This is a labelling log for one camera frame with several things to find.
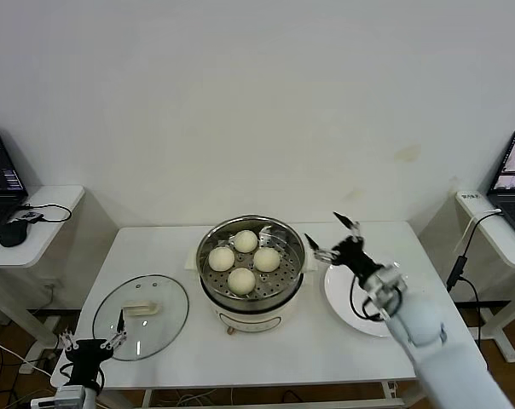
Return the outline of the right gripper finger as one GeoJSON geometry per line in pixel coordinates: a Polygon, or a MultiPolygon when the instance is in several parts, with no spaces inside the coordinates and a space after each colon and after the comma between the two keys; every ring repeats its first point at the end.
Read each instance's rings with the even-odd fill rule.
{"type": "Polygon", "coordinates": [[[331,251],[321,248],[307,233],[304,235],[307,239],[313,256],[320,262],[336,262],[339,257],[338,251],[331,251]]]}
{"type": "Polygon", "coordinates": [[[350,239],[357,243],[362,240],[361,232],[360,232],[360,223],[357,221],[352,221],[348,216],[339,214],[338,212],[333,212],[335,217],[350,231],[350,239]]]}

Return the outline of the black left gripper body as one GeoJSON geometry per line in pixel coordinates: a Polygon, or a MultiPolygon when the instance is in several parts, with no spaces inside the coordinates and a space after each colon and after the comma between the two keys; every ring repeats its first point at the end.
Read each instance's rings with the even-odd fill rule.
{"type": "Polygon", "coordinates": [[[106,339],[78,340],[66,358],[72,364],[67,385],[103,386],[105,376],[101,363],[113,357],[106,339]]]}

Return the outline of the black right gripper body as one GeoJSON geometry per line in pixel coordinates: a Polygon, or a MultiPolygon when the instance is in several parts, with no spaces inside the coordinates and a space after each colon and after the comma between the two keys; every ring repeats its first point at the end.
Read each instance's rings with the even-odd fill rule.
{"type": "Polygon", "coordinates": [[[383,264],[375,262],[363,250],[364,240],[362,238],[347,238],[332,248],[332,261],[334,266],[344,265],[357,278],[368,278],[384,267],[383,264]]]}

